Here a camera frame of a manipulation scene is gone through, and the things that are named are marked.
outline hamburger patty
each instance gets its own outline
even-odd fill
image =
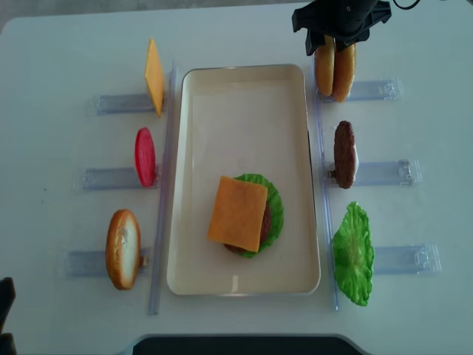
[[[259,234],[259,244],[263,243],[266,238],[268,238],[269,230],[271,229],[271,210],[269,209],[268,202],[266,202],[266,207],[265,207],[265,213],[263,214],[263,222],[261,225],[261,232]],[[224,247],[226,247],[229,251],[232,251],[233,253],[242,253],[247,250],[244,250],[243,248],[239,248],[237,246],[230,246],[228,244],[223,244]]]
[[[338,125],[333,155],[337,184],[348,189],[353,185],[356,170],[355,135],[350,122],[342,121]]]

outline plastic tray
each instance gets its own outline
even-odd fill
[[[305,102],[304,76],[295,65],[194,70],[184,78],[167,269],[175,294],[316,289]],[[272,181],[285,205],[279,239],[251,260],[206,240],[220,176],[246,172]]]

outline lettuce leaf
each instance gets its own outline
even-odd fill
[[[347,210],[332,241],[335,279],[340,291],[353,303],[368,305],[375,262],[370,220],[356,202],[348,205]]]
[[[274,240],[279,237],[281,234],[282,227],[284,225],[284,206],[282,205],[281,196],[279,196],[279,192],[274,187],[272,183],[270,183],[265,177],[259,174],[243,174],[235,179],[241,181],[247,181],[249,183],[258,183],[259,185],[266,186],[268,188],[268,205],[271,211],[271,228],[268,233],[268,237],[266,240],[259,244],[259,250],[257,253],[253,251],[242,251],[239,253],[242,257],[252,258],[255,255],[261,253],[266,248],[270,247]]]

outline white table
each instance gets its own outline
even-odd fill
[[[354,123],[361,160],[417,158],[424,182],[413,189],[352,189],[333,203],[335,221],[348,200],[363,203],[375,245],[437,243],[441,274],[376,277],[368,307],[342,297],[336,313],[320,237],[322,278],[309,297],[177,297],[163,278],[155,317],[146,315],[149,277],[118,292],[107,279],[58,276],[61,250],[103,248],[109,217],[124,201],[140,220],[143,244],[152,244],[156,229],[159,192],[78,194],[71,185],[78,168],[130,163],[137,129],[159,132],[163,122],[153,114],[88,117],[86,100],[96,93],[144,92],[150,36],[166,71],[173,58],[189,69],[305,63],[305,33],[292,34],[290,23],[297,7],[7,24],[0,35],[0,277],[16,283],[4,331],[14,334],[20,354],[115,354],[153,334],[338,335],[371,354],[473,353],[473,7],[466,1],[393,8],[389,22],[359,44],[356,80],[397,77],[404,83],[402,101],[353,104],[353,116],[345,117]],[[327,120],[342,119],[338,114],[348,105]],[[369,145],[370,130],[384,135],[371,136]],[[158,142],[158,155],[162,149]]]

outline burger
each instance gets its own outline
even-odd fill
[[[254,257],[278,238],[284,207],[276,187],[258,174],[222,176],[207,239],[243,257]]]

